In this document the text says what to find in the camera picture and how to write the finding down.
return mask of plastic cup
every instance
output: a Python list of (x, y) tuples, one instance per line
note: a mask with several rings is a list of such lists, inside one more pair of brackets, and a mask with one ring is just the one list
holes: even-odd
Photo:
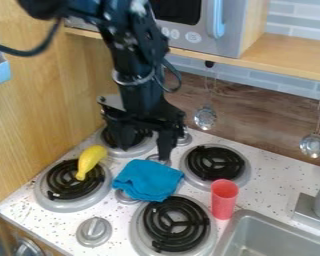
[(231, 218), (236, 205), (238, 186), (230, 180), (217, 180), (211, 184), (212, 214), (219, 220)]

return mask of wooden panel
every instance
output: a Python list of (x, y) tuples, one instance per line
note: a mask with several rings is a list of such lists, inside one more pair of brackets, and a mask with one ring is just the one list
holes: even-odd
[[(70, 34), (100, 38), (97, 32), (66, 28)], [(320, 41), (265, 33), (240, 59), (225, 58), (179, 48), (171, 53), (232, 66), (320, 81)]]
[[(187, 113), (190, 127), (198, 129), (194, 113), (209, 102), (205, 78), (182, 75), (182, 89), (166, 98)], [(170, 74), (167, 80), (175, 86)], [(213, 89), (209, 79), (208, 86), (218, 116), (209, 133), (320, 166), (320, 159), (309, 159), (299, 149), (300, 139), (316, 127), (318, 101), (220, 80)]]
[[(0, 0), (2, 43), (31, 48), (50, 25), (28, 17), (15, 0)], [(12, 80), (0, 86), (0, 201), (98, 128), (96, 97), (117, 90), (102, 41), (61, 30), (42, 55), (7, 58)]]
[(263, 35), (267, 23), (268, 5), (269, 0), (248, 0), (242, 53)]
[(62, 256), (64, 254), (60, 253), (53, 247), (48, 246), (41, 240), (37, 239), (35, 234), (30, 234), (19, 227), (5, 221), (3, 218), (0, 217), (0, 236), (1, 239), (5, 242), (6, 247), (8, 248), (7, 252), (12, 255), (11, 252), (17, 248), (18, 243), (16, 238), (27, 238), (32, 240), (39, 248), (45, 253), (45, 255), (52, 255), (52, 256)]

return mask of microwave button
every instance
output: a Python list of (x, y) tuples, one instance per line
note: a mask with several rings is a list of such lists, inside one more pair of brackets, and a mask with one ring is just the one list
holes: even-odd
[(163, 35), (169, 37), (170, 32), (169, 32), (168, 28), (162, 27), (161, 32), (162, 32)]
[(185, 35), (185, 38), (187, 41), (193, 44), (198, 44), (202, 41), (201, 35), (199, 35), (197, 32), (188, 32)]
[(179, 38), (180, 38), (180, 32), (179, 32), (179, 30), (173, 29), (173, 30), (171, 31), (171, 38), (174, 39), (174, 40), (179, 39)]

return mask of hanging utensil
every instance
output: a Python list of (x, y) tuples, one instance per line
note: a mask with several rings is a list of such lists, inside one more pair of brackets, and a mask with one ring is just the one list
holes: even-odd
[[(211, 65), (211, 63), (206, 62), (205, 72), (207, 72), (207, 68), (212, 68), (213, 64), (214, 63), (212, 63)], [(215, 73), (214, 87), (216, 86), (216, 79), (217, 77)], [(213, 107), (211, 92), (207, 85), (207, 74), (205, 74), (204, 86), (206, 92), (208, 93), (208, 102), (196, 111), (196, 114), (194, 115), (194, 122), (199, 128), (201, 128), (204, 131), (207, 131), (212, 129), (217, 120), (217, 114)]]
[(320, 100), (318, 104), (318, 123), (315, 132), (305, 136), (300, 141), (300, 150), (311, 158), (320, 157)]

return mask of microwave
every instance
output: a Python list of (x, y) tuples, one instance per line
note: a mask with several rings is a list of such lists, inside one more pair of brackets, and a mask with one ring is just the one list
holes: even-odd
[[(94, 11), (99, 0), (71, 0)], [(264, 32), (268, 0), (149, 0), (171, 47), (239, 58)], [(70, 17), (66, 26), (98, 31)]]

